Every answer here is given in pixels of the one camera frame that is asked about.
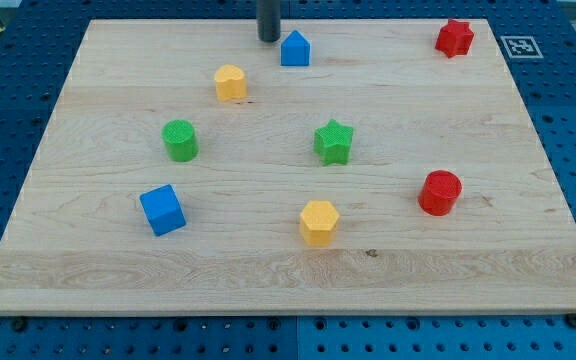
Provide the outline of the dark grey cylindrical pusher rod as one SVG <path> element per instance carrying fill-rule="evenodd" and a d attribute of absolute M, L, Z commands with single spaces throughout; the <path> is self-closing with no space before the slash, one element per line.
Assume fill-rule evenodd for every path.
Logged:
<path fill-rule="evenodd" d="M 263 42 L 275 42 L 281 35 L 281 1 L 258 0 L 257 35 Z"/>

